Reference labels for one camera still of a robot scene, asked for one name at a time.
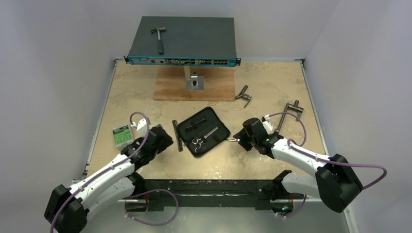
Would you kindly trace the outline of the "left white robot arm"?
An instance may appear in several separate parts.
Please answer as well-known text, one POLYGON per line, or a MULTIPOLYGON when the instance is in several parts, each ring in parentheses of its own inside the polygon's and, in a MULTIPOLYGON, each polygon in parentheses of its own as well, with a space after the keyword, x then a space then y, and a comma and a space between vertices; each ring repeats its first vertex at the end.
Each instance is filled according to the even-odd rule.
POLYGON ((135 139, 109 164, 90 177, 51 193, 44 218, 59 233, 79 233, 99 211, 108 205, 146 195, 146 181, 137 170, 173 144, 161 125, 152 127, 148 137, 135 139))

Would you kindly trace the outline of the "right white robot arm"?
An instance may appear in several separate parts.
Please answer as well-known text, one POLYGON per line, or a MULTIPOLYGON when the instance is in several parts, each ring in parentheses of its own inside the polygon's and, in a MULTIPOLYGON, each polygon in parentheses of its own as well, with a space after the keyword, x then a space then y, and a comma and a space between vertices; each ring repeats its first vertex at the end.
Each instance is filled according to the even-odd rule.
POLYGON ((272 200, 297 193, 316 197, 332 211, 341 213, 364 190, 344 156, 330 157, 293 145, 279 133, 269 133, 269 125, 266 120, 251 118, 243 122, 242 129, 233 137, 246 151, 255 148, 261 155, 305 172, 281 172, 273 179, 272 200))

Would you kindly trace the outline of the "black zip tool case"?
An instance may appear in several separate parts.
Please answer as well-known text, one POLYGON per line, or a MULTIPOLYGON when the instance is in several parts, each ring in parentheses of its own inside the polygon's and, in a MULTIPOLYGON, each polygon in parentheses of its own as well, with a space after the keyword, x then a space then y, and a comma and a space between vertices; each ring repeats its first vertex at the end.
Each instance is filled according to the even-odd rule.
POLYGON ((180 122, 177 125, 177 131, 182 139, 183 144, 186 145, 190 153, 195 157, 199 158, 210 150, 215 148, 217 145, 222 143, 225 139, 227 139, 231 132, 230 130, 224 125, 224 123, 219 119, 216 112, 213 110, 212 107, 206 107, 201 111, 195 113, 194 115, 190 116, 186 120, 180 122), (201 118, 205 117, 206 121, 202 122, 197 126, 197 129, 186 132, 185 128, 190 126, 192 122, 197 122, 201 118), (192 144, 192 139, 200 138, 204 136, 208 132, 210 132, 213 128, 218 126, 218 130, 215 131, 211 136, 209 136, 202 144, 202 147, 194 151, 195 147, 192 144))

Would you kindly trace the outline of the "black hair comb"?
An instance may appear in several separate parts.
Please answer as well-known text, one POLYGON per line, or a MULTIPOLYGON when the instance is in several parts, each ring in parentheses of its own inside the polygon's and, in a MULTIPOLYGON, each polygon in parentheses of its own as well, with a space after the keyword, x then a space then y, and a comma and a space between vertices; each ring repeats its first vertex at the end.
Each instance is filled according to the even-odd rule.
POLYGON ((178 131, 177 131, 177 120, 172 120, 172 125, 173 125, 173 129, 174 129, 174 133, 175 133, 175 137, 177 140, 177 146, 178 146, 178 151, 182 152, 183 151, 183 143, 182 143, 182 139, 180 138, 178 131))

